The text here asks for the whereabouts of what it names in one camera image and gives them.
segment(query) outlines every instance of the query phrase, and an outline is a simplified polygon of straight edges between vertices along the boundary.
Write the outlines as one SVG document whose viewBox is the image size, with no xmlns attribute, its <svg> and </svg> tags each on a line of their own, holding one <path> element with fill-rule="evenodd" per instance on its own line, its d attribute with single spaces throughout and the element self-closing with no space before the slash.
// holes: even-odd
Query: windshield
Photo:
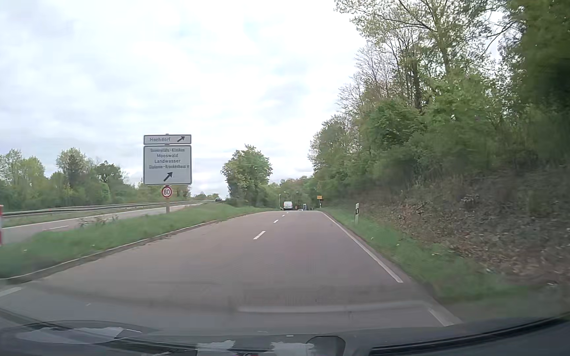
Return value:
<svg viewBox="0 0 570 356">
<path fill-rule="evenodd" d="M 569 311 L 570 0 L 0 0 L 0 336 Z"/>
</svg>

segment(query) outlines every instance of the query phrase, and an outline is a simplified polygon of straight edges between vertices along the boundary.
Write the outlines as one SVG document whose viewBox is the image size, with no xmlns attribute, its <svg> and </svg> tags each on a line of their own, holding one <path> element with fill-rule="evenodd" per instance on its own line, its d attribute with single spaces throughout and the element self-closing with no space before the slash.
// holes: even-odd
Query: street lamp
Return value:
<svg viewBox="0 0 570 356">
<path fill-rule="evenodd" d="M 281 207 L 281 194 L 282 193 L 279 193 L 279 208 Z"/>
</svg>

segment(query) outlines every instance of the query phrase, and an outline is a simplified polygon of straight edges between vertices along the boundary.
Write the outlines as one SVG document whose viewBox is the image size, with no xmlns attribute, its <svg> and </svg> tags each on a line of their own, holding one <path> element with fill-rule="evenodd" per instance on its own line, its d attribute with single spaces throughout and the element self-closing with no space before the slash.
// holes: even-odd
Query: cloud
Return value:
<svg viewBox="0 0 570 356">
<path fill-rule="evenodd" d="M 309 141 L 364 44 L 331 0 L 0 0 L 0 151 L 61 150 L 142 176 L 142 135 L 193 134 L 193 191 L 252 144 L 272 181 L 310 174 Z"/>
</svg>

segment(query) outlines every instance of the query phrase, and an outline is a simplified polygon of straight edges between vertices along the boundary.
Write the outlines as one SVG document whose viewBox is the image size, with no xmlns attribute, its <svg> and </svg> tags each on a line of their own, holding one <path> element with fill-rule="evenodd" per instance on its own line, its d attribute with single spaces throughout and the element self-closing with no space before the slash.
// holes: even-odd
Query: asphalt road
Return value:
<svg viewBox="0 0 570 356">
<path fill-rule="evenodd" d="M 397 266 L 317 211 L 247 215 L 2 286 L 0 308 L 35 320 L 106 320 L 171 335 L 459 322 Z M 0 319 L 0 328 L 7 325 Z"/>
<path fill-rule="evenodd" d="M 187 204 L 187 205 L 174 205 L 170 207 L 171 211 L 183 209 L 186 206 L 194 206 L 200 205 L 201 203 L 196 204 Z M 116 216 L 118 219 L 129 219 L 132 217 L 138 217 L 142 215 L 155 215 L 155 214 L 163 214 L 166 212 L 166 207 L 162 208 L 153 208 L 153 209 L 143 209 L 143 210 L 132 210 L 128 212 L 121 212 L 121 213 L 112 213 L 112 214 L 102 214 L 102 215 L 94 215 L 88 217 L 77 217 L 73 219 L 65 219 L 59 221 L 49 221 L 49 222 L 38 222 L 38 223 L 30 223 L 28 225 L 20 225 L 20 226 L 12 226 L 12 227 L 4 227 L 4 243 L 15 243 L 22 241 L 31 237 L 32 235 L 41 232 L 41 231 L 65 231 L 65 230 L 72 230 L 77 229 L 80 227 L 80 221 L 84 220 L 91 220 L 94 217 L 112 217 Z"/>
</svg>

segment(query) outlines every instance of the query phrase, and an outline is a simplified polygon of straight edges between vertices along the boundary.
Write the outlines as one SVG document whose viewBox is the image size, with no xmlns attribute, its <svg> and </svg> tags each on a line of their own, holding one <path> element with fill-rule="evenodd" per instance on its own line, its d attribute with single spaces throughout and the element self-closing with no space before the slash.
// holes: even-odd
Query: grassy median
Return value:
<svg viewBox="0 0 570 356">
<path fill-rule="evenodd" d="M 19 276 L 46 267 L 91 255 L 108 248 L 152 238 L 183 227 L 212 220 L 272 209 L 235 208 L 227 204 L 207 204 L 170 214 L 145 215 L 131 219 L 93 223 L 76 230 L 45 231 L 30 239 L 0 247 L 0 278 Z"/>
<path fill-rule="evenodd" d="M 498 274 L 477 263 L 448 252 L 438 244 L 424 246 L 387 225 L 363 218 L 356 225 L 353 210 L 323 208 L 386 259 L 397 263 L 408 275 L 429 285 L 442 302 L 477 300 L 487 296 L 518 294 L 523 287 L 506 283 Z"/>
</svg>

